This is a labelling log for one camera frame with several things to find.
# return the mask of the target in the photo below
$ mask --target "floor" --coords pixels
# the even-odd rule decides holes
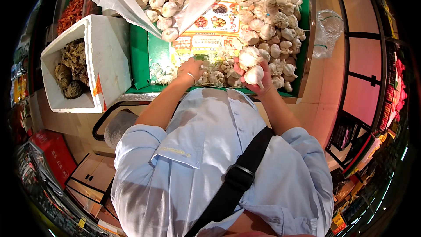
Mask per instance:
[[[332,9],[341,14],[338,0],[316,0],[316,9]],[[337,41],[332,58],[313,58],[303,98],[297,104],[288,104],[303,127],[320,142],[323,148],[327,144],[336,119],[343,75],[344,35]],[[89,152],[110,156],[114,154],[114,150],[105,142],[97,141],[92,136],[92,128],[102,114],[53,113],[43,89],[37,92],[37,100],[43,127],[64,134],[67,145],[77,162],[80,162]],[[256,105],[266,123],[269,124],[261,103],[256,103]],[[144,106],[130,106],[129,108],[139,114]],[[106,124],[104,123],[98,133],[103,133]],[[331,170],[337,167],[336,162],[327,154],[326,160]]]

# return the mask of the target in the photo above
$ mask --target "green string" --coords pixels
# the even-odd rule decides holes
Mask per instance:
[[[314,44],[315,46],[321,46],[321,47],[325,47],[326,49],[328,48],[328,46],[326,45],[320,45],[320,44]]]
[[[335,15],[333,15],[333,16],[329,16],[329,17],[327,17],[327,18],[331,18],[331,17],[336,17],[336,18],[338,18],[338,19],[342,20],[340,17],[335,16]]]

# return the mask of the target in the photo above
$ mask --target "light blue shirt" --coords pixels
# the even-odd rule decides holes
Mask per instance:
[[[112,202],[128,236],[184,236],[212,200],[229,166],[266,126],[243,93],[199,88],[186,95],[166,131],[137,124],[116,148]],[[279,235],[323,237],[332,222],[332,178],[305,129],[272,137],[255,181],[235,213],[197,236],[222,236],[246,209]]]

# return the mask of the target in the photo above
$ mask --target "silver bracelet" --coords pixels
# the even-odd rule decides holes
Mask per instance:
[[[190,75],[193,78],[193,81],[194,81],[193,84],[195,84],[196,83],[196,79],[194,78],[194,76],[190,72],[188,72],[187,74]]]

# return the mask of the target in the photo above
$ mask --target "black shoulder strap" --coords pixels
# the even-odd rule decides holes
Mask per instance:
[[[211,221],[222,221],[233,214],[244,192],[254,181],[254,174],[265,154],[273,131],[265,127],[257,134],[225,175],[224,182],[208,207],[184,237],[192,237]]]

